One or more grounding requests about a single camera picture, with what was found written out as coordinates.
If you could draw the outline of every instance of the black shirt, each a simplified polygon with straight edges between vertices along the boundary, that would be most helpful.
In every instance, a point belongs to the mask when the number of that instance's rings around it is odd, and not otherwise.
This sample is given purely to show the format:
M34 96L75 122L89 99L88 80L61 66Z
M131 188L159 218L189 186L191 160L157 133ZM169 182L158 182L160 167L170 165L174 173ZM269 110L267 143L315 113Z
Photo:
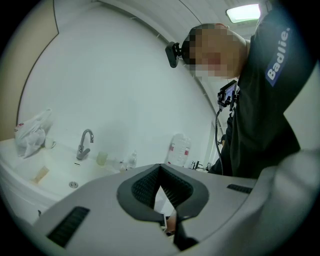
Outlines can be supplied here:
M226 174L257 178L265 167L300 149L284 111L315 63L285 11L274 9L259 23L238 80L232 140L221 152Z

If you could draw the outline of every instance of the beige wall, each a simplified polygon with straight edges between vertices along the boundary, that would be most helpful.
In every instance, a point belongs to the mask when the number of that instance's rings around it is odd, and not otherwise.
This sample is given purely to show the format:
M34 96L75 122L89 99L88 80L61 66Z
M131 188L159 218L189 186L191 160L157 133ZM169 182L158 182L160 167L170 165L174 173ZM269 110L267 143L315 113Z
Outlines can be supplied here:
M54 0L43 0L22 21L0 60L0 141L14 137L19 101L38 57L59 33Z

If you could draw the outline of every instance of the man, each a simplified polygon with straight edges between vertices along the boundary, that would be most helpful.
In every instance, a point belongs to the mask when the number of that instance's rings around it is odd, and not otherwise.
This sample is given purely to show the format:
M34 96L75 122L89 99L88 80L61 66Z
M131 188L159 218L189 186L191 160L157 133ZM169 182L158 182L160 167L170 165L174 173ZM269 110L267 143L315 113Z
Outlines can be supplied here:
M309 78L316 58L285 10L279 6L265 16L250 41L220 23L197 26L181 53L191 69L238 77L232 139L221 152L224 174L258 178L264 168L300 149L283 113Z

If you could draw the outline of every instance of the drain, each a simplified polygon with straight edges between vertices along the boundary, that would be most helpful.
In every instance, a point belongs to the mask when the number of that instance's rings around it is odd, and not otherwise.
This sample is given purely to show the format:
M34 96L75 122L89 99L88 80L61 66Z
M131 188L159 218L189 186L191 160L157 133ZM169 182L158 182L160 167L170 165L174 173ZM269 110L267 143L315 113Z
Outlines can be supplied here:
M70 188L76 189L78 187L78 183L76 183L75 181L71 181L69 183Z

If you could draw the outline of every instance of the plastic container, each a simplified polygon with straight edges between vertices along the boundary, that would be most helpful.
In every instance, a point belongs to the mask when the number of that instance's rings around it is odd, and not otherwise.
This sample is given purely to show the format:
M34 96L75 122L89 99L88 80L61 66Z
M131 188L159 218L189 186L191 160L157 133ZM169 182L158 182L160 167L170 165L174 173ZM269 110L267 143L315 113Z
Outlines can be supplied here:
M173 136L166 163L183 167L188 159L191 139L182 133Z
M127 162L127 169L133 169L137 166L137 151L133 151L132 155L130 156L128 162Z

